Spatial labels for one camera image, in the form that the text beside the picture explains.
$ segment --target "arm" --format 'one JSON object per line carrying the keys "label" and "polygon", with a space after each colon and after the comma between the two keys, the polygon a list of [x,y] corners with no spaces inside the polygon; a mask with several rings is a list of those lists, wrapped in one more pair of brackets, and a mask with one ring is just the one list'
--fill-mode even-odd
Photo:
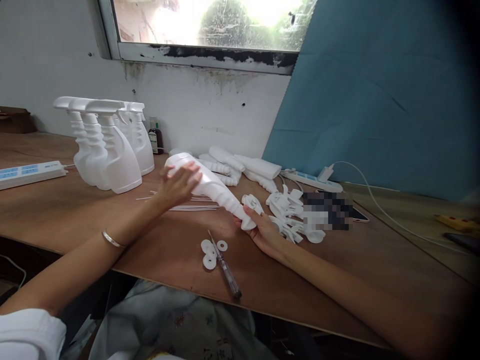
{"label": "arm", "polygon": [[[132,244],[141,231],[173,206],[188,201],[202,174],[192,163],[179,169],[173,177],[171,167],[160,171],[157,194],[137,209],[123,223],[109,225],[108,235],[118,244]],[[73,299],[105,274],[123,252],[104,239],[99,232],[85,243],[61,257],[12,295],[1,307],[0,315],[23,309],[45,309],[57,316]]]}
{"label": "arm", "polygon": [[260,216],[247,206],[244,210],[257,224],[249,235],[264,253],[309,281],[407,357],[419,360],[443,358],[448,349],[444,324],[286,241],[265,213]]}

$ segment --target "bottle label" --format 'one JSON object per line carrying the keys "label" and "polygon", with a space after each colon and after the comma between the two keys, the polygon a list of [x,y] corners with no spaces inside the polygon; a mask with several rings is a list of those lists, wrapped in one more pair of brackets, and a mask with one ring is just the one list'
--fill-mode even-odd
{"label": "bottle label", "polygon": [[158,154],[159,150],[156,149],[156,148],[159,147],[158,143],[157,143],[157,134],[154,133],[154,132],[149,132],[148,137],[150,138],[150,144],[151,144],[151,148],[152,148],[153,153]]}

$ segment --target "white power strip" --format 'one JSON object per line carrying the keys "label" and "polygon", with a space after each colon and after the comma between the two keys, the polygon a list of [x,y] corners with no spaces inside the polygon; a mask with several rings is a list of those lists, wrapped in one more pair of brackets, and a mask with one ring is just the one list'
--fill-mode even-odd
{"label": "white power strip", "polygon": [[299,183],[307,184],[329,193],[341,193],[344,190],[342,185],[340,185],[339,183],[328,181],[328,180],[322,181],[315,176],[308,175],[303,172],[286,169],[282,171],[281,174],[287,179],[295,180],[295,181],[298,181]]}
{"label": "white power strip", "polygon": [[60,161],[0,169],[0,190],[59,178],[66,174],[68,174],[68,171],[64,169]]}

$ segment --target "bangle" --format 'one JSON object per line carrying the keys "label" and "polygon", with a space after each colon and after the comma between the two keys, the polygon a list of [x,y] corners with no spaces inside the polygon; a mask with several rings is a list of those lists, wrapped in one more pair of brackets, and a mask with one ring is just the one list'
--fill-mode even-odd
{"label": "bangle", "polygon": [[116,248],[120,248],[120,249],[125,249],[126,246],[125,245],[120,245],[118,242],[116,242],[115,240],[113,240],[108,234],[107,234],[107,231],[106,230],[103,230],[101,232],[101,234],[103,235],[103,237],[105,238],[105,240],[107,240],[110,244],[112,244],[114,247]]}

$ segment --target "screwdriver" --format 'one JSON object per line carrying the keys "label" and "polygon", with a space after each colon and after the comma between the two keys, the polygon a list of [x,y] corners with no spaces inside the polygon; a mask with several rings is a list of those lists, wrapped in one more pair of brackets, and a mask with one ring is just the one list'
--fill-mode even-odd
{"label": "screwdriver", "polygon": [[233,294],[233,298],[238,300],[242,297],[242,293],[239,289],[239,286],[237,285],[237,282],[235,281],[229,266],[225,262],[224,256],[220,253],[219,248],[215,243],[214,237],[210,233],[210,230],[208,230],[208,234],[210,235],[211,243],[213,244],[213,247],[215,248],[215,251],[216,251],[216,257],[220,261],[220,267],[223,270],[223,273],[225,274],[225,278],[228,283],[228,286],[230,287],[231,293]]}

